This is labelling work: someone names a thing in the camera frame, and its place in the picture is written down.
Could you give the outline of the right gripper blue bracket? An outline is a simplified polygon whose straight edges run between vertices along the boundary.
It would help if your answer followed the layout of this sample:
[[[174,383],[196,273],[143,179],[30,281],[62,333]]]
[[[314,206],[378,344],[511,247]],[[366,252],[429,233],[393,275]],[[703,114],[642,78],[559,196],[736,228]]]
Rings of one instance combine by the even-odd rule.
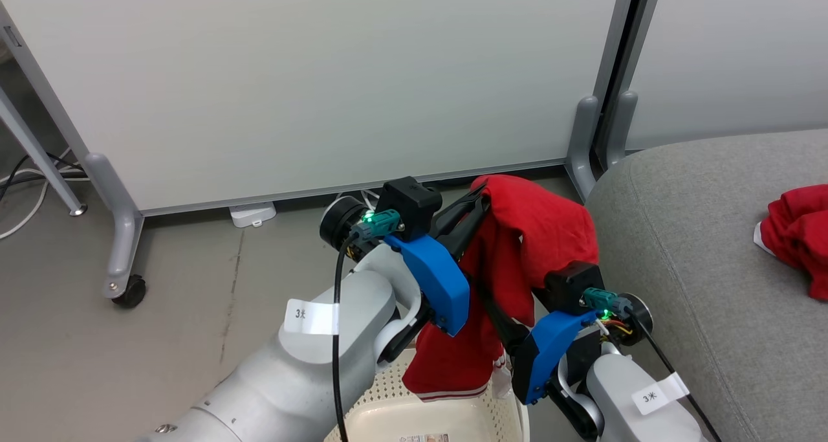
[[[603,313],[596,309],[582,315],[554,311],[530,330],[500,308],[491,289],[479,287],[479,297],[500,343],[511,356],[512,391],[527,406],[544,398],[547,381],[578,333]]]

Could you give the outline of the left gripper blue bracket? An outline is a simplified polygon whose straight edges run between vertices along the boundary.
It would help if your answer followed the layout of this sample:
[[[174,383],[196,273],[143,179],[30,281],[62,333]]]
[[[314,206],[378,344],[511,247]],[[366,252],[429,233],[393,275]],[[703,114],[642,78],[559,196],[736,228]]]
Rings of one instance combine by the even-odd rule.
[[[431,236],[403,241],[391,232],[385,234],[390,253],[384,276],[397,301],[408,309],[408,315],[391,328],[399,338],[416,335],[422,318],[426,323],[434,318],[452,338],[466,324],[470,286],[456,262],[487,217],[485,198],[484,188],[474,188],[432,218],[432,236],[452,236],[452,255]]]

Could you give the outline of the red garment striped hem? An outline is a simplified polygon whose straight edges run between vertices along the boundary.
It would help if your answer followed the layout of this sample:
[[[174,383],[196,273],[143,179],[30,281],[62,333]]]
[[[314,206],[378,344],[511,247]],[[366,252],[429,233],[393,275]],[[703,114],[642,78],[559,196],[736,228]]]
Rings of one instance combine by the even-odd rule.
[[[424,403],[470,399],[488,388],[508,395],[508,354],[478,295],[487,289],[511,319],[532,327],[534,298],[546,276],[576,264],[598,263],[593,221],[582,205],[526,179],[485,175],[474,179],[489,211],[459,262],[470,284],[466,324],[451,337],[427,324],[402,381]]]

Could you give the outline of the red garment white trim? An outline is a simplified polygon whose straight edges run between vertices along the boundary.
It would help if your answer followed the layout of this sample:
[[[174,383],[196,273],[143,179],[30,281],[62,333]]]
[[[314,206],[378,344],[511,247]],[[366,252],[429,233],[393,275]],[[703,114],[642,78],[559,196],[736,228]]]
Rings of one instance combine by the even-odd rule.
[[[828,302],[828,184],[784,192],[756,225],[755,245],[811,278],[809,296]]]

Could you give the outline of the grey fabric sofa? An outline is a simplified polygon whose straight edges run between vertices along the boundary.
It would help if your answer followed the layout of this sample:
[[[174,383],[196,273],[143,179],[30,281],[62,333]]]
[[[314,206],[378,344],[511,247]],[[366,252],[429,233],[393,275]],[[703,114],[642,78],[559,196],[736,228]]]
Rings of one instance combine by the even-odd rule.
[[[828,129],[650,148],[587,198],[606,287],[645,301],[723,442],[828,442],[828,302],[753,240],[772,201],[814,184]]]

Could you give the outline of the white plastic laundry basket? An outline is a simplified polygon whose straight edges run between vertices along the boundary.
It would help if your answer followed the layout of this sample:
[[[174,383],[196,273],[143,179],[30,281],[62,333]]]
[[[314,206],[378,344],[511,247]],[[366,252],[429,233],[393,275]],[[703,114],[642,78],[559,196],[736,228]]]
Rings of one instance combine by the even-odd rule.
[[[397,442],[411,434],[445,433],[450,442],[530,442],[527,408],[491,387],[471,399],[424,403],[402,376],[415,354],[409,348],[384,371],[345,416],[349,442]]]

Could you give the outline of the white tape label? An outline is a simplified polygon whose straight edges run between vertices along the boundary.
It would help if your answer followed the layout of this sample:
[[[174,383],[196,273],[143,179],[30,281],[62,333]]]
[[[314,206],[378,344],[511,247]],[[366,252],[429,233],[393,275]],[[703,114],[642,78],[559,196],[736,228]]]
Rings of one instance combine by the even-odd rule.
[[[641,415],[650,415],[689,395],[691,392],[681,376],[677,372],[672,372],[665,379],[633,392],[631,398]]]
[[[339,335],[340,304],[309,302],[290,298],[282,328],[288,333]]]

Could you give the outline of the wide white partition panel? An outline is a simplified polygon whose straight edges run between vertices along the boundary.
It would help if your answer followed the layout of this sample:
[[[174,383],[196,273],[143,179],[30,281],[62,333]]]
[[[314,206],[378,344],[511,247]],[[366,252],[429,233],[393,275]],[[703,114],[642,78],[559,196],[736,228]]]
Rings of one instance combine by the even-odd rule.
[[[136,208],[559,164],[616,0],[0,0]]]

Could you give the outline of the white power adapter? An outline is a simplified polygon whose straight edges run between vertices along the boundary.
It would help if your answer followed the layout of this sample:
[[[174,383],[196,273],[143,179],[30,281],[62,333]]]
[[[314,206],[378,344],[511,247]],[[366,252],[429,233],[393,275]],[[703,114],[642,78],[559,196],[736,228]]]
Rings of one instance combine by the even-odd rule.
[[[275,218],[278,214],[272,201],[233,205],[228,209],[230,209],[230,217],[236,228],[260,227],[265,221]]]

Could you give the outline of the narrow white partition panel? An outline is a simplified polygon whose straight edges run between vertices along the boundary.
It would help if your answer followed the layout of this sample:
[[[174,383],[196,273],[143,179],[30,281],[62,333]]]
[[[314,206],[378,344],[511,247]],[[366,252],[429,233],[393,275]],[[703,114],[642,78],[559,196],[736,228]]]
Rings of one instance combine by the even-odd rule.
[[[655,0],[641,26],[627,152],[828,130],[828,0]]]

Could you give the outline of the black caster wheel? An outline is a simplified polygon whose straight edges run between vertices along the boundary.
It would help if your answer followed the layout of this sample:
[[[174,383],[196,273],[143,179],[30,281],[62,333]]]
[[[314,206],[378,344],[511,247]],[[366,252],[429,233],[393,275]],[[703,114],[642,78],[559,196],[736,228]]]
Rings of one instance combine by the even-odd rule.
[[[147,294],[147,283],[142,275],[131,274],[128,277],[125,291],[118,297],[112,298],[115,306],[121,309],[134,309],[139,306]]]

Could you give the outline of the grey partition foot with caster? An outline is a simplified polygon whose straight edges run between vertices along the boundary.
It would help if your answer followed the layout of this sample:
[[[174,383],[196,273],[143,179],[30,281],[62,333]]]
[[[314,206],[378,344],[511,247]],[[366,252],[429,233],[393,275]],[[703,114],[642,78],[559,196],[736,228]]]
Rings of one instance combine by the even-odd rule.
[[[103,287],[103,296],[112,300],[125,291],[132,274],[144,217],[103,153],[89,153],[83,162],[86,174],[113,217],[113,243]]]

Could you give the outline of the grey metal table leg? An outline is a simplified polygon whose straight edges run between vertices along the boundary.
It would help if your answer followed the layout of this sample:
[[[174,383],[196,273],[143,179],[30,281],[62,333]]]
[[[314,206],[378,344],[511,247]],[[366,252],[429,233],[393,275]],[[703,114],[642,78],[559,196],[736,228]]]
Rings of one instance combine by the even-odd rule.
[[[45,182],[49,183],[56,190],[61,200],[68,206],[71,217],[79,217],[85,213],[87,206],[80,203],[79,199],[75,197],[74,192],[70,189],[68,183],[65,182],[64,177],[56,165],[64,164],[71,170],[80,171],[80,173],[82,173],[83,168],[80,165],[71,164],[71,162],[63,158],[47,153],[44,147],[39,144],[32,130],[25,123],[23,117],[21,117],[2,87],[0,87],[0,121],[3,121],[3,124],[10,130],[21,147],[23,147],[26,152],[26,158],[38,167],[38,170],[45,178]]]

